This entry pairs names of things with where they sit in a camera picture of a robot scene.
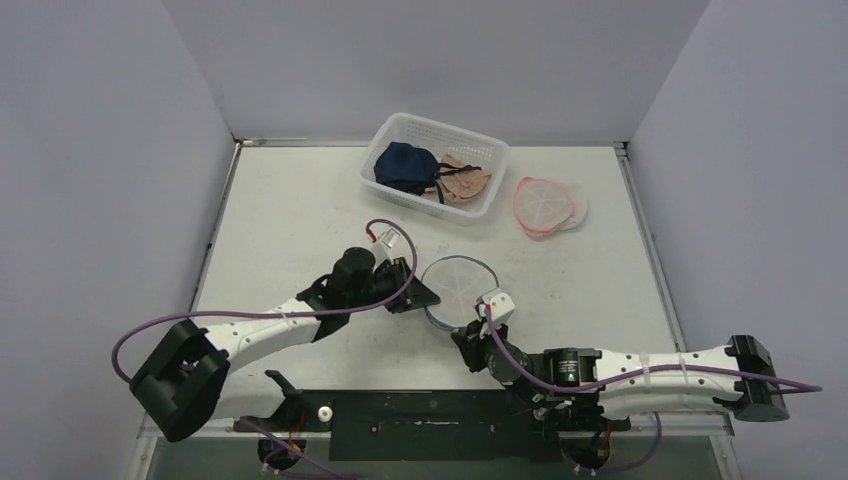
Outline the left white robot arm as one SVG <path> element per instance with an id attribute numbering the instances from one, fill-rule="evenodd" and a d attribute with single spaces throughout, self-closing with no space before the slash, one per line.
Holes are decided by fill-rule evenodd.
<path id="1" fill-rule="evenodd" d="M 354 313 L 398 314 L 440 301 L 405 258 L 377 261 L 370 250 L 352 247 L 330 273 L 270 311 L 235 313 L 233 321 L 211 326 L 192 317 L 173 324 L 129 379 L 129 390 L 171 442 L 222 418 L 254 417 L 286 430 L 298 417 L 289 396 L 294 388 L 275 372 L 251 374 L 248 365 L 322 340 Z"/>

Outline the navy blue bra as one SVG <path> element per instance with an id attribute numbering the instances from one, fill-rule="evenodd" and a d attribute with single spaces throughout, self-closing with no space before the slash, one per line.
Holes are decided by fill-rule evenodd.
<path id="1" fill-rule="evenodd" d="M 417 196 L 434 188 L 440 204 L 445 203 L 444 191 L 438 184 L 442 177 L 481 170 L 478 166 L 456 167 L 440 162 L 429 150 L 399 142 L 391 142 L 373 168 L 377 184 Z"/>

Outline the blue-trimmed mesh laundry bag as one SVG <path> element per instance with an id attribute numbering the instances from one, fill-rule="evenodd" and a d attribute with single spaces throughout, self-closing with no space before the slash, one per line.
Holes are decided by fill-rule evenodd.
<path id="1" fill-rule="evenodd" d="M 499 278 L 489 265 L 459 254 L 435 260 L 420 274 L 420 280 L 440 297 L 437 305 L 424 309 L 427 319 L 448 333 L 477 320 L 478 299 L 500 287 Z"/>

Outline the pink-trimmed mesh laundry bag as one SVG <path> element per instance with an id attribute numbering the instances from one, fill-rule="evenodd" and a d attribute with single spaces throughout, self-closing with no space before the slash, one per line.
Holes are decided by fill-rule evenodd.
<path id="1" fill-rule="evenodd" d="M 589 200 L 577 184 L 524 177 L 513 194 L 512 207 L 525 235 L 540 240 L 579 228 L 588 215 Z"/>

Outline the beige bra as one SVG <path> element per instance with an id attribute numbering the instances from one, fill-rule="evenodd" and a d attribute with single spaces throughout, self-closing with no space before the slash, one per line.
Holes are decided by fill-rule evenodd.
<path id="1" fill-rule="evenodd" d="M 435 194 L 441 203 L 469 203 L 486 189 L 492 178 L 488 170 L 468 165 L 450 154 L 442 156 L 440 165 L 440 177 L 425 192 Z"/>

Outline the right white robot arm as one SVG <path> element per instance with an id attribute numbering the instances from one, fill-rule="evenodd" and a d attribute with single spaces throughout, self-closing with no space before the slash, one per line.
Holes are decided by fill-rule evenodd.
<path id="1" fill-rule="evenodd" d="M 729 413 L 778 422 L 789 412 L 770 352 L 751 335 L 711 349 L 673 354 L 557 348 L 528 354 L 481 320 L 450 337 L 468 369 L 487 371 L 506 392 L 509 412 L 530 412 L 561 430 L 590 430 L 633 415 Z"/>

